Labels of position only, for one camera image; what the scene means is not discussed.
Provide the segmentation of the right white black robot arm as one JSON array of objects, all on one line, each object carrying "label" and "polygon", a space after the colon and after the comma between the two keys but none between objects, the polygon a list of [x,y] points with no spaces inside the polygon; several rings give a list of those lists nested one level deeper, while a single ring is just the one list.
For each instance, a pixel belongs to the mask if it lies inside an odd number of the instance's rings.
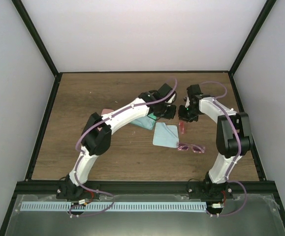
[{"label": "right white black robot arm", "polygon": [[237,162],[253,146],[249,116],[227,108],[211,96],[194,95],[187,97],[185,102],[185,105],[179,106],[179,120],[193,122],[198,121],[200,115],[207,115],[217,124],[218,155],[202,182],[203,193],[215,198],[225,190]]}]

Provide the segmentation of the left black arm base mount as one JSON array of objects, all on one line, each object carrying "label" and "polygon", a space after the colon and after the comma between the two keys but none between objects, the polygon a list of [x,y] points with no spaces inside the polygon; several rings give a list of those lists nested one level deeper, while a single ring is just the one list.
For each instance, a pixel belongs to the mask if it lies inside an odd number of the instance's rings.
[{"label": "left black arm base mount", "polygon": [[81,200],[81,199],[98,199],[99,194],[85,190],[80,186],[73,184],[69,175],[59,179],[59,185],[56,193],[56,198],[59,200]]}]

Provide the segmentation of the purple frame sunglasses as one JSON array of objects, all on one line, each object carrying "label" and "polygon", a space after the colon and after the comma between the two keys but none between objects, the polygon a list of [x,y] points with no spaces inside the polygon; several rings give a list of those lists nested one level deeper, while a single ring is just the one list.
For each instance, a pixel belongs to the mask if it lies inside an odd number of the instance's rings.
[{"label": "purple frame sunglasses", "polygon": [[206,148],[200,145],[188,144],[188,143],[179,143],[177,150],[178,151],[187,151],[191,149],[194,153],[204,153]]}]

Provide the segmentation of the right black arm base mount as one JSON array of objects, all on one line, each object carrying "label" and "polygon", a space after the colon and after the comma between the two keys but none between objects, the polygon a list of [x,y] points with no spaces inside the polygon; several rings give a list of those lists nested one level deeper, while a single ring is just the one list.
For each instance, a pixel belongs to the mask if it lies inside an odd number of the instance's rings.
[{"label": "right black arm base mount", "polygon": [[191,178],[186,183],[186,192],[194,199],[212,199],[219,200],[223,197],[223,192],[227,192],[229,183],[215,184],[208,180],[199,181]]}]

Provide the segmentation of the pink glasses case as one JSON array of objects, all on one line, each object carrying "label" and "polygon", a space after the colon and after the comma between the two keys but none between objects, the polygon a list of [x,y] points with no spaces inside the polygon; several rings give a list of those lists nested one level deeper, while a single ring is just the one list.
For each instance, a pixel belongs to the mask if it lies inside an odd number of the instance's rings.
[{"label": "pink glasses case", "polygon": [[109,113],[111,113],[111,112],[113,112],[114,110],[112,110],[112,109],[103,109],[102,111],[101,111],[101,115],[105,115],[105,114],[109,114]]}]

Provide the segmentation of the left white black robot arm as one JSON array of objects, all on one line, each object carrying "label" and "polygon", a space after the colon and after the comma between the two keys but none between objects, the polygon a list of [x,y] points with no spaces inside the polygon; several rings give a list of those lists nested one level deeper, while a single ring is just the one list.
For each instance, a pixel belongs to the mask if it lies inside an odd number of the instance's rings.
[{"label": "left white black robot arm", "polygon": [[69,173],[71,184],[68,193],[76,199],[85,194],[84,183],[96,159],[110,148],[111,137],[120,128],[132,121],[154,114],[159,118],[172,119],[175,116],[177,81],[173,87],[167,83],[158,90],[141,93],[129,104],[104,115],[90,115],[75,149],[79,157]]}]

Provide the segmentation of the red lens sunglasses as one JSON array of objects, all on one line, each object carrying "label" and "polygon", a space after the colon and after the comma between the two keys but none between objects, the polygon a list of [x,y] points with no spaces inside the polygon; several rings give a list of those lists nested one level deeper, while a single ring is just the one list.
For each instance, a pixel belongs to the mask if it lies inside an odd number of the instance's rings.
[{"label": "red lens sunglasses", "polygon": [[186,123],[184,121],[179,121],[179,132],[180,134],[186,133]]}]

